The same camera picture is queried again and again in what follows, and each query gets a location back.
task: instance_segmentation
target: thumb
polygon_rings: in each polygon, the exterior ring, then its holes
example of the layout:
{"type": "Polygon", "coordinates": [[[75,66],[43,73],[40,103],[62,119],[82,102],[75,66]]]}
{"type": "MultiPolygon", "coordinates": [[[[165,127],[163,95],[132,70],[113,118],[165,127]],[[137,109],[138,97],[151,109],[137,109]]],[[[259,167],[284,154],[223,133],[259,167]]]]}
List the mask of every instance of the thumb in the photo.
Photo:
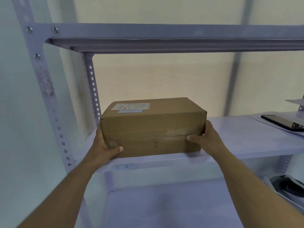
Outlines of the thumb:
{"type": "Polygon", "coordinates": [[[196,136],[196,135],[188,135],[186,137],[188,141],[196,142],[196,143],[200,143],[202,138],[203,138],[202,136],[196,136]]]}
{"type": "Polygon", "coordinates": [[[119,154],[120,152],[122,152],[123,150],[123,147],[122,146],[118,146],[118,147],[115,147],[113,149],[108,149],[108,153],[109,153],[109,158],[113,157],[114,155],[117,155],[119,154]]]}

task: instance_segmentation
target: hand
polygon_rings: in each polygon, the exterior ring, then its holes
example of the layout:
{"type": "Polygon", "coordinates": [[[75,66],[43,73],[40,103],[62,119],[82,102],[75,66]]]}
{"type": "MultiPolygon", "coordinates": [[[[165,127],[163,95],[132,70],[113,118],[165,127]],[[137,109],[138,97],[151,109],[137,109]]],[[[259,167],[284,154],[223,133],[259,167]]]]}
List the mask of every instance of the hand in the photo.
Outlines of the hand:
{"type": "Polygon", "coordinates": [[[101,127],[100,125],[98,125],[93,145],[89,149],[87,155],[82,160],[82,163],[85,163],[92,167],[95,172],[103,165],[105,165],[111,157],[122,152],[122,150],[122,146],[115,147],[113,149],[107,149],[107,146],[105,145],[103,140],[101,127]]]}
{"type": "Polygon", "coordinates": [[[201,148],[212,157],[222,151],[228,150],[219,134],[208,120],[206,121],[206,128],[203,136],[188,135],[187,140],[200,144],[201,148]]]}

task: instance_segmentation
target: bolt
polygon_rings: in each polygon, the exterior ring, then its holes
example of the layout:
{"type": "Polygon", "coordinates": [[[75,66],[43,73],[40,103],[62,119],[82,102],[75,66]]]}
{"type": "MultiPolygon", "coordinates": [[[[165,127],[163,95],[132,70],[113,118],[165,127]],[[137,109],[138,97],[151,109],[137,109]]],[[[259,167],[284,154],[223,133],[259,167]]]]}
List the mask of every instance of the bolt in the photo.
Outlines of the bolt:
{"type": "Polygon", "coordinates": [[[29,26],[26,28],[26,31],[29,34],[33,33],[33,29],[31,27],[29,27],[29,26]]]}
{"type": "Polygon", "coordinates": [[[36,60],[40,60],[40,55],[39,55],[38,53],[36,53],[36,54],[34,55],[34,58],[35,58],[36,60]]]}
{"type": "Polygon", "coordinates": [[[54,34],[58,34],[58,33],[59,33],[59,30],[58,30],[58,28],[53,27],[53,28],[52,28],[52,32],[53,32],[54,34]]]}

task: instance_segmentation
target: metal shelving unit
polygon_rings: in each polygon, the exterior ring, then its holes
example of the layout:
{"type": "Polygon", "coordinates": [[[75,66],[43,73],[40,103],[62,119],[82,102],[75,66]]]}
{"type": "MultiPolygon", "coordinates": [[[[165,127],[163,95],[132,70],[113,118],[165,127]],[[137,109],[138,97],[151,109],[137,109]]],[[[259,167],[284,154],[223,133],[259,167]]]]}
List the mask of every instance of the metal shelving unit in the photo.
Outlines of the metal shelving unit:
{"type": "MultiPolygon", "coordinates": [[[[101,112],[92,61],[94,54],[304,50],[304,25],[35,23],[28,0],[12,0],[12,2],[67,172],[76,164],[66,140],[64,122],[58,113],[58,101],[44,56],[44,43],[82,53],[82,62],[86,69],[91,94],[90,110],[94,112],[96,125],[101,112]]],[[[304,111],[304,107],[300,106],[299,110],[304,111]]],[[[281,155],[279,170],[284,172],[291,154],[282,152],[281,155]]],[[[168,160],[164,162],[165,165],[169,165],[168,160]]],[[[109,167],[105,176],[110,192],[113,190],[113,185],[109,167]]],[[[80,215],[84,226],[92,227],[85,200],[83,200],[80,215]]]]}

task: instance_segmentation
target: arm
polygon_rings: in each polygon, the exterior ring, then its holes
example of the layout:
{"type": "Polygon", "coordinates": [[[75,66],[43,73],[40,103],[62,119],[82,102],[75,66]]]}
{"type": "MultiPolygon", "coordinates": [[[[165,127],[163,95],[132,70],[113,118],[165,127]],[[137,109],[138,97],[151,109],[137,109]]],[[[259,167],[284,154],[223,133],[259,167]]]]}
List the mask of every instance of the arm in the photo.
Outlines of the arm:
{"type": "Polygon", "coordinates": [[[91,176],[122,150],[121,146],[107,150],[98,126],[93,145],[84,159],[17,228],[74,227],[91,176]]]}
{"type": "Polygon", "coordinates": [[[218,163],[245,228],[304,227],[304,216],[226,148],[211,122],[206,122],[203,136],[189,135],[187,139],[200,144],[218,163]]]}

